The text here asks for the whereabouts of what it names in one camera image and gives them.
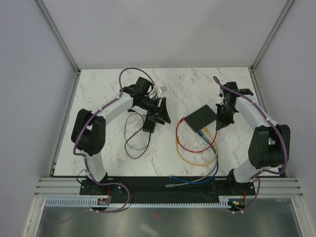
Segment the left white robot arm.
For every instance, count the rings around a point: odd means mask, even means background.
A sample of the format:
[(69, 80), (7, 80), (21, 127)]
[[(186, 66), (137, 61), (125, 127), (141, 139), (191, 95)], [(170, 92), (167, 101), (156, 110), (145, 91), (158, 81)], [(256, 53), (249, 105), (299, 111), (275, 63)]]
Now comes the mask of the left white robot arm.
[(147, 111), (147, 117), (155, 123), (171, 123), (166, 98), (150, 98), (144, 89), (135, 84), (122, 88), (112, 101), (96, 111), (81, 109), (77, 114), (71, 134), (73, 154), (83, 157), (88, 176), (93, 180), (91, 189), (98, 195), (108, 189), (108, 182), (103, 179), (106, 171), (101, 154), (106, 142), (106, 127), (121, 113), (133, 107)]

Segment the black power adapter with cord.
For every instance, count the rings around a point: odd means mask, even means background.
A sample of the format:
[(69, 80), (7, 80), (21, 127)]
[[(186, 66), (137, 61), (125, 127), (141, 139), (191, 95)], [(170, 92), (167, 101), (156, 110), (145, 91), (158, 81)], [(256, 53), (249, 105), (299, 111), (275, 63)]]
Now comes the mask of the black power adapter with cord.
[[(140, 113), (138, 113), (137, 111), (133, 110), (133, 109), (128, 109), (127, 110), (129, 113), (131, 113), (126, 121), (125, 121), (125, 124), (124, 124), (124, 138), (125, 138), (125, 144), (124, 144), (124, 150), (126, 152), (126, 154), (129, 156), (129, 158), (131, 159), (139, 159), (141, 156), (144, 155), (144, 153), (147, 151), (147, 149), (149, 148), (149, 145), (150, 145), (150, 142), (151, 142), (151, 137), (152, 137), (152, 134), (154, 133), (154, 130), (155, 130), (155, 127), (156, 127), (156, 123), (152, 120), (150, 120), (148, 118), (147, 115), (141, 115)], [(129, 120), (129, 118), (133, 115), (138, 115), (142, 122), (143, 122), (143, 125), (141, 126), (141, 128), (139, 128), (134, 134), (132, 134), (129, 138), (126, 137), (126, 127), (127, 127), (127, 122)], [(135, 148), (135, 147), (132, 147), (130, 144), (129, 144), (129, 141), (137, 134), (139, 133), (140, 131), (143, 131), (143, 132), (146, 132), (146, 133), (149, 133), (149, 137), (148, 137), (148, 142), (147, 144), (143, 147), (143, 148)], [(142, 153), (137, 156), (137, 157), (133, 157), (130, 155), (130, 153), (128, 152), (127, 150), (127, 147), (133, 149), (133, 150), (137, 150), (137, 151), (142, 151)]]

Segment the black network switch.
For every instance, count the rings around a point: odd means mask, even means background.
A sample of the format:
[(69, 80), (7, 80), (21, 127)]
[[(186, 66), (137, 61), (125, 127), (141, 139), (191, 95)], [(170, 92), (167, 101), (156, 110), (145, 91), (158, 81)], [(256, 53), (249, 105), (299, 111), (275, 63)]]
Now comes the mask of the black network switch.
[(197, 133), (215, 121), (216, 117), (216, 113), (208, 105), (204, 105), (190, 115), (184, 117), (184, 121), (194, 133)]

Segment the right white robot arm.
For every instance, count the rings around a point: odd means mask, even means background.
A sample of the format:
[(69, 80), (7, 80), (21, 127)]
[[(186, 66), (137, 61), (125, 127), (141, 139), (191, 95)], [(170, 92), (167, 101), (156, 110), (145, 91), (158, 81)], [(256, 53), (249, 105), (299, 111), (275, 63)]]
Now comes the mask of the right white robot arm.
[(216, 130), (234, 124), (234, 115), (240, 113), (253, 131), (248, 148), (248, 158), (239, 167), (232, 169), (227, 178), (226, 190), (237, 195), (244, 183), (254, 181), (261, 173), (273, 173), (272, 168), (281, 166), (276, 175), (285, 172), (289, 160), (290, 128), (273, 120), (256, 102), (253, 92), (239, 89), (237, 83), (221, 84), (222, 102), (217, 104)]

